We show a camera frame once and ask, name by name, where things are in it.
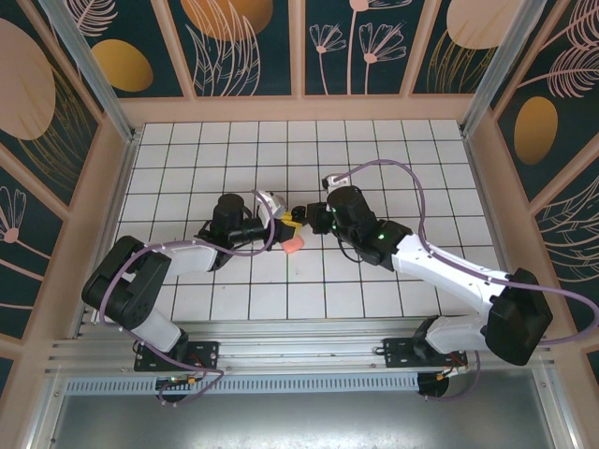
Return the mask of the aluminium frame post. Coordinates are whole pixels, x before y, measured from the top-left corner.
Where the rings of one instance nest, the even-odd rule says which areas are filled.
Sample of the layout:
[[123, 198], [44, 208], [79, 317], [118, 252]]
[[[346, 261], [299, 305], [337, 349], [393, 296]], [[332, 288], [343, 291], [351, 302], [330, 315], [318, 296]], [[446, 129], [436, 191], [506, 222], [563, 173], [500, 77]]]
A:
[[125, 142], [131, 143], [136, 137], [136, 128], [129, 122], [121, 104], [104, 76], [92, 51], [71, 18], [63, 0], [38, 0], [58, 36], [64, 42], [69, 54], [81, 69], [92, 91], [115, 125]]
[[552, 0], [522, 0], [461, 119], [460, 133], [464, 139], [469, 139], [479, 126], [491, 100], [516, 65], [534, 27], [543, 22], [542, 15], [549, 1]]

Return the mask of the aluminium side rail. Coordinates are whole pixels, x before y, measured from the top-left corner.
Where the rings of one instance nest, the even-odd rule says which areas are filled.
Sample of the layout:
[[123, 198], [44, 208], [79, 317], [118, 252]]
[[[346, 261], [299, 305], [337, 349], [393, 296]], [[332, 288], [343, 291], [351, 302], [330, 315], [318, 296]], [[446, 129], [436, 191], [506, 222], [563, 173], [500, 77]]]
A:
[[530, 217], [505, 148], [485, 139], [464, 141], [499, 267], [533, 269], [528, 254]]
[[107, 155], [96, 156], [77, 196], [77, 283], [74, 287], [75, 309], [67, 333], [72, 340], [78, 337], [86, 313], [86, 306], [80, 299], [81, 289], [116, 236], [138, 146], [135, 140], [125, 143], [112, 161]]

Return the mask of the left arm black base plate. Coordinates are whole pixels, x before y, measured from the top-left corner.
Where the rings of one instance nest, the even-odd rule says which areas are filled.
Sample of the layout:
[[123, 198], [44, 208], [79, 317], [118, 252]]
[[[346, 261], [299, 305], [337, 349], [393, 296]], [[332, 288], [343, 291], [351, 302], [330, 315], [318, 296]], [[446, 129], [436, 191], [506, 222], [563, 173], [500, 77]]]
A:
[[[137, 345], [135, 349], [133, 369], [135, 372], [166, 372], [183, 370], [179, 365], [173, 364], [156, 355], [145, 345]], [[168, 357], [185, 365], [197, 368], [216, 369], [219, 356], [219, 343], [217, 341], [188, 341], [178, 343]]]

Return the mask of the grey metal sheet panel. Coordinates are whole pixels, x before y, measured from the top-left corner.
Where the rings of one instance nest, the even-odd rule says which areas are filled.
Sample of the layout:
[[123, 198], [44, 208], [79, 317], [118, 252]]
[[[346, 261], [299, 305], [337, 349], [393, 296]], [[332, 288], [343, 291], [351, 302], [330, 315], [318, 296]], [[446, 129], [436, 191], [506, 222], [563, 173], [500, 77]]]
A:
[[558, 449], [529, 373], [449, 402], [415, 392], [69, 397], [51, 449]]

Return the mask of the aluminium mounting rail beam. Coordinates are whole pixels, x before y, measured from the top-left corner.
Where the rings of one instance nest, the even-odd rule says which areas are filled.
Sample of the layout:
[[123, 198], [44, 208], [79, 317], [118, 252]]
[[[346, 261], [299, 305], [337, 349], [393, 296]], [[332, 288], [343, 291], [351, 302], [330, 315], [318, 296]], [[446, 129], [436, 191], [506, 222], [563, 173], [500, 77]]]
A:
[[[184, 323], [191, 340], [219, 344], [227, 374], [381, 372], [385, 338], [412, 336], [418, 318], [204, 321]], [[74, 340], [52, 344], [45, 371], [72, 376], [133, 373], [132, 340], [115, 328], [84, 324]]]

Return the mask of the small circuit board with LED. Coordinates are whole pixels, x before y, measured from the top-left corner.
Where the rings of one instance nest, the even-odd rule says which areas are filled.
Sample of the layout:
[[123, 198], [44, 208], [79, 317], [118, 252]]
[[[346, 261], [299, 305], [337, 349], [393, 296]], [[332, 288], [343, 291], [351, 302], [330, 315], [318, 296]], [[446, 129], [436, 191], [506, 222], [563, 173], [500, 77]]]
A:
[[202, 377], [189, 375], [159, 377], [155, 381], [154, 389], [156, 391], [191, 391], [202, 380]]

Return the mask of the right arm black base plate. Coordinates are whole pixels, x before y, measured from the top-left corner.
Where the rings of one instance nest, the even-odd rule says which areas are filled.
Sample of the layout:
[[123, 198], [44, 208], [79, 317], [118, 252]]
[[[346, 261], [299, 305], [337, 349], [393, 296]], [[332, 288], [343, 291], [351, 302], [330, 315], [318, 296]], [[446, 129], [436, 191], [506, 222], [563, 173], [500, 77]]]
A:
[[412, 338], [387, 338], [373, 349], [382, 356], [387, 368], [453, 368], [469, 365], [465, 353], [442, 354], [427, 342], [414, 342]]

